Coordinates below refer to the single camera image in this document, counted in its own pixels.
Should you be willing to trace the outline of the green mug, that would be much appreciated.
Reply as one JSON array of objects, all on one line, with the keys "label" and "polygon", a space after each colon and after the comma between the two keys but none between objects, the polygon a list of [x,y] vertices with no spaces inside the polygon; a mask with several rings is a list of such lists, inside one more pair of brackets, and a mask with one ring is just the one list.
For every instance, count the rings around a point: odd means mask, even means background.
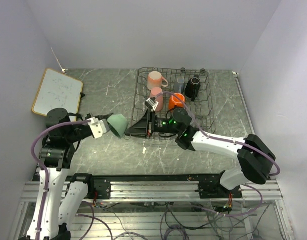
[{"label": "green mug", "polygon": [[129,121],[122,114],[114,114],[107,119],[109,128],[112,133],[118,137],[122,138],[128,129]]}]

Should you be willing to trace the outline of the pink tumbler cup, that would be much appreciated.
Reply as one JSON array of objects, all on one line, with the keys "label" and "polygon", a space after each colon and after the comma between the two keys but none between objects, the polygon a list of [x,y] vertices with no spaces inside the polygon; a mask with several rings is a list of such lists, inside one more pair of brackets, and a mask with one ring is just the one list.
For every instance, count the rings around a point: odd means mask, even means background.
[{"label": "pink tumbler cup", "polygon": [[160,112],[164,107],[164,98],[162,94],[163,90],[160,87],[154,87],[151,89],[150,97],[155,97],[155,101],[158,102],[156,112]]}]

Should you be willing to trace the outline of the orange mug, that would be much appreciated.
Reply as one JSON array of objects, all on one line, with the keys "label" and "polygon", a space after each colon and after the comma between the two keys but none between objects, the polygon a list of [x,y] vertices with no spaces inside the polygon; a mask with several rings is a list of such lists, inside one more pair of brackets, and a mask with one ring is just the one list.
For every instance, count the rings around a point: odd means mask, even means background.
[{"label": "orange mug", "polygon": [[184,103],[186,102],[186,98],[181,93],[175,93],[174,95],[171,95],[169,99],[169,110],[173,109],[174,107],[181,107],[184,108]]}]

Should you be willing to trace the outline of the pink mug with handle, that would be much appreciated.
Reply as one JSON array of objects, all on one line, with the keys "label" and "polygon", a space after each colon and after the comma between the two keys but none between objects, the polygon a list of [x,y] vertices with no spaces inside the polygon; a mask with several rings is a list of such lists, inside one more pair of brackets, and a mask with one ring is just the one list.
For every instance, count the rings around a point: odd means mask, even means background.
[{"label": "pink mug with handle", "polygon": [[168,87],[169,82],[166,80],[163,75],[158,71],[152,71],[148,74],[147,77],[147,88],[152,90],[153,88],[161,88],[161,87]]}]

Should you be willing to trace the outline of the blue grey plastic cup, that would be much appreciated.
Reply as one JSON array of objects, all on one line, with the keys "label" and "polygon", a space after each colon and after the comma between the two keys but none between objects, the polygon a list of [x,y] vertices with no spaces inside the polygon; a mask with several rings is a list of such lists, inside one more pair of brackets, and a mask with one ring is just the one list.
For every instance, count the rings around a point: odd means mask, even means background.
[{"label": "blue grey plastic cup", "polygon": [[184,78],[178,78],[174,85],[173,85],[173,91],[175,93],[183,94],[185,90],[185,79]]}]

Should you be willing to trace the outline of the black mug white inside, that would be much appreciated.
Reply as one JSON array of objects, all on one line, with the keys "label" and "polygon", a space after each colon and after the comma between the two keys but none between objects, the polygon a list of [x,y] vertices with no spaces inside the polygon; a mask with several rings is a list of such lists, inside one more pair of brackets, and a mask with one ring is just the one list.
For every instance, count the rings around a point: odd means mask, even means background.
[{"label": "black mug white inside", "polygon": [[191,99],[192,102],[194,102],[199,95],[200,87],[201,80],[198,77],[192,77],[189,79],[184,93],[188,98]]}]

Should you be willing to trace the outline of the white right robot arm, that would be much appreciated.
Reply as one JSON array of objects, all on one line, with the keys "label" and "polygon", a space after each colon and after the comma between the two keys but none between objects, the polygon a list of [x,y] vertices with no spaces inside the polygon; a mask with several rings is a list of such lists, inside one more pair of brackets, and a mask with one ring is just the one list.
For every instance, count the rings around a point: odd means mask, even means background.
[{"label": "white right robot arm", "polygon": [[237,160],[238,166],[221,173],[214,185],[213,190],[220,198],[247,182],[257,185],[267,182],[276,157],[257,135],[241,138],[211,134],[193,127],[192,121],[182,107],[175,107],[169,118],[158,117],[154,111],[147,110],[125,134],[136,138],[150,138],[154,133],[168,134],[183,150],[211,152]]}]

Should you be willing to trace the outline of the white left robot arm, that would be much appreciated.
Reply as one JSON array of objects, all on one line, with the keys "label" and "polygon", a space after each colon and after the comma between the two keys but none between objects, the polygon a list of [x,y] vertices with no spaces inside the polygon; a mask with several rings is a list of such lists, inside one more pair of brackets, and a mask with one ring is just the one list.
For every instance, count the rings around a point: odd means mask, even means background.
[{"label": "white left robot arm", "polygon": [[52,109],[46,116],[46,130],[31,146],[39,166],[39,192],[25,240],[69,240],[71,224],[84,199],[97,195],[92,174],[76,173],[70,180],[69,192],[63,188],[72,159],[80,142],[88,137],[98,139],[110,128],[111,114],[83,118],[64,108]]}]

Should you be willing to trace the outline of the yellow framed whiteboard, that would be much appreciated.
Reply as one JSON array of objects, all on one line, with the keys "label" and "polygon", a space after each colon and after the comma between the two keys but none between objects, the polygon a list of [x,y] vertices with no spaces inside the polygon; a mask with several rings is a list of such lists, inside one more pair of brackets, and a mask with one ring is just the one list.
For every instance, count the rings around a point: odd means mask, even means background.
[{"label": "yellow framed whiteboard", "polygon": [[56,108],[64,108],[69,113],[77,114],[83,88],[84,83],[82,81],[47,68],[31,110],[41,116],[46,116]]}]

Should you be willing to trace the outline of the aluminium mounting rail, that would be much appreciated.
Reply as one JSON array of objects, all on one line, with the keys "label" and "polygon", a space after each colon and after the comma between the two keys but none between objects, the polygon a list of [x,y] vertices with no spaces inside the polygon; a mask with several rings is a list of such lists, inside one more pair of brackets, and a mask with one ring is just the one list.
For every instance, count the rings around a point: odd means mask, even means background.
[{"label": "aluminium mounting rail", "polygon": [[[237,201],[264,201],[282,200],[283,195],[275,180],[265,185],[247,183],[232,191],[233,199]],[[215,197],[199,189],[196,182],[112,182],[107,191],[107,198],[99,195],[97,201],[101,203],[151,203],[151,202],[177,202],[177,201],[226,201],[229,195]]]}]

